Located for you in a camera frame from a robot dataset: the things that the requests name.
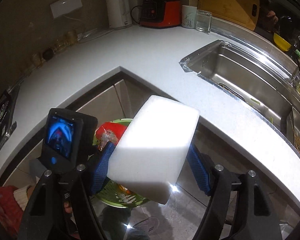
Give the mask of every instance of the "wooden cutting board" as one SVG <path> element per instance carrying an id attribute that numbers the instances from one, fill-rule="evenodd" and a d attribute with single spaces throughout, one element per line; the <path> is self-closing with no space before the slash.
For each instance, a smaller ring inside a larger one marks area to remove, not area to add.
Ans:
<path id="1" fill-rule="evenodd" d="M 218 18 L 254 30 L 259 16 L 260 0 L 199 0 L 198 9 L 212 12 Z"/>

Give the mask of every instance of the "stainless steel sink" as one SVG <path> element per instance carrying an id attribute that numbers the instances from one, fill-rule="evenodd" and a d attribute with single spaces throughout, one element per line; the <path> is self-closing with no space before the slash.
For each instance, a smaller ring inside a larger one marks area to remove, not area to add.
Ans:
<path id="1" fill-rule="evenodd" d="M 293 130 L 300 134 L 300 95 L 260 59 L 231 43 L 215 41 L 183 58 L 180 65 L 249 104 L 293 144 Z"/>

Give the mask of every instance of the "blue button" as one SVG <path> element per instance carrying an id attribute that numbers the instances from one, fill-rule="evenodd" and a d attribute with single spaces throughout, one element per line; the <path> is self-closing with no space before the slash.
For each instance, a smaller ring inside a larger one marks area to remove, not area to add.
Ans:
<path id="1" fill-rule="evenodd" d="M 52 158 L 51 158 L 51 163 L 52 163 L 52 164 L 56 164 L 56 163 L 57 163 L 57 159 L 56 159 L 55 157 L 52 157 Z"/>

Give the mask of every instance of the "red plastic bag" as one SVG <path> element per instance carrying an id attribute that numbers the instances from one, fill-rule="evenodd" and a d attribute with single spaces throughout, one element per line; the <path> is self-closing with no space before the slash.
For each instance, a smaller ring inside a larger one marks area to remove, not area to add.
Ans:
<path id="1" fill-rule="evenodd" d="M 102 124 L 95 134 L 99 150 L 102 150 L 108 141 L 117 145 L 126 129 L 126 126 L 119 123 L 105 122 Z"/>

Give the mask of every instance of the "wall outlet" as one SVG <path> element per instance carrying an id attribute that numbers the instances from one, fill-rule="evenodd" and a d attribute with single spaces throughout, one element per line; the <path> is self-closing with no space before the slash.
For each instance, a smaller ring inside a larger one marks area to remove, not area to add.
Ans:
<path id="1" fill-rule="evenodd" d="M 57 18 L 63 14 L 72 12 L 82 7 L 81 0 L 59 0 L 50 5 L 53 18 Z"/>

